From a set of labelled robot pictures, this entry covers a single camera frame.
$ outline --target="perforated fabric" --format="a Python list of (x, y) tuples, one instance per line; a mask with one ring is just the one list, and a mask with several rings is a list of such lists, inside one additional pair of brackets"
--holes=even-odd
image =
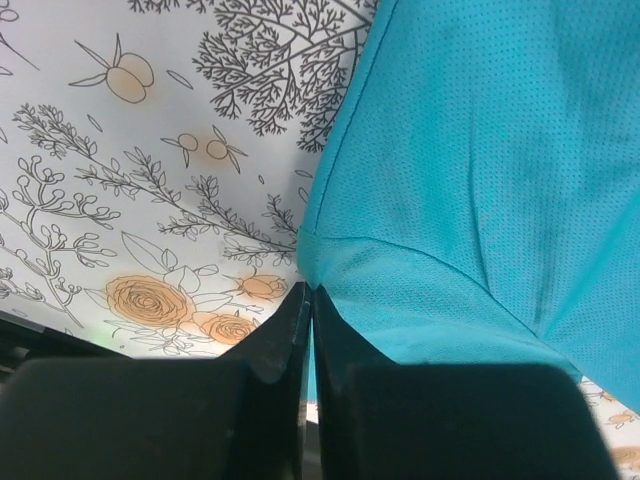
[(640, 407), (640, 3), (385, 0), (298, 264), (396, 361), (540, 362)]

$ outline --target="floral tablecloth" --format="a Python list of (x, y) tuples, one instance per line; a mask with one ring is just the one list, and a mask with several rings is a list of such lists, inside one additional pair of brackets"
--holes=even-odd
[[(252, 332), (378, 2), (0, 0), (0, 309), (135, 357)], [(640, 471), (640, 418), (583, 388)]]

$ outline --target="black object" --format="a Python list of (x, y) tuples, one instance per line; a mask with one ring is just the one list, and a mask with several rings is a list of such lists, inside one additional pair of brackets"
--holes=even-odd
[[(303, 455), (311, 310), (320, 431)], [(25, 335), (5, 331), (7, 344), (27, 348)], [(0, 322), (0, 341), (2, 332)], [(616, 478), (564, 373), (397, 365), (322, 288), (312, 298), (296, 285), (214, 360), (96, 358), (64, 335), (30, 335), (27, 356), (85, 358), (30, 361), (10, 379), (0, 395), (3, 479), (299, 479), (318, 451), (327, 480)]]
[(301, 478), (310, 297), (218, 359), (28, 362), (0, 396), (1, 477)]
[(618, 478), (564, 372), (395, 364), (324, 289), (313, 317), (326, 479)]

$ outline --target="blue fabric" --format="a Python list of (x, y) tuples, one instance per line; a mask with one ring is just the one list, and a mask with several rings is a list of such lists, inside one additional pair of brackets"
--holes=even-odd
[(398, 362), (552, 364), (640, 408), (638, 25), (629, 0), (383, 0), (307, 280)]

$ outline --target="turquoise cloth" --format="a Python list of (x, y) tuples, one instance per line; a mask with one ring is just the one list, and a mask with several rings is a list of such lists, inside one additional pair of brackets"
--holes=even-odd
[(552, 364), (639, 409), (639, 72), (640, 2), (383, 0), (300, 271), (398, 362)]

